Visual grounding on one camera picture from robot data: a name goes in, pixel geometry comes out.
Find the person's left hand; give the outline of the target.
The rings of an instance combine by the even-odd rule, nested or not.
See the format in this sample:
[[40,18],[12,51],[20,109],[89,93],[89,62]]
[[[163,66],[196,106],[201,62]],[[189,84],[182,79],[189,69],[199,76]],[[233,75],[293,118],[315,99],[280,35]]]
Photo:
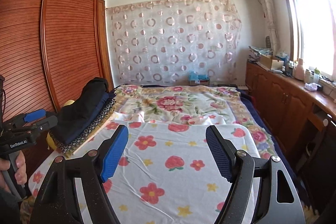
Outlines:
[[26,162],[22,151],[1,157],[1,188],[14,196],[24,196],[24,185],[27,182]]

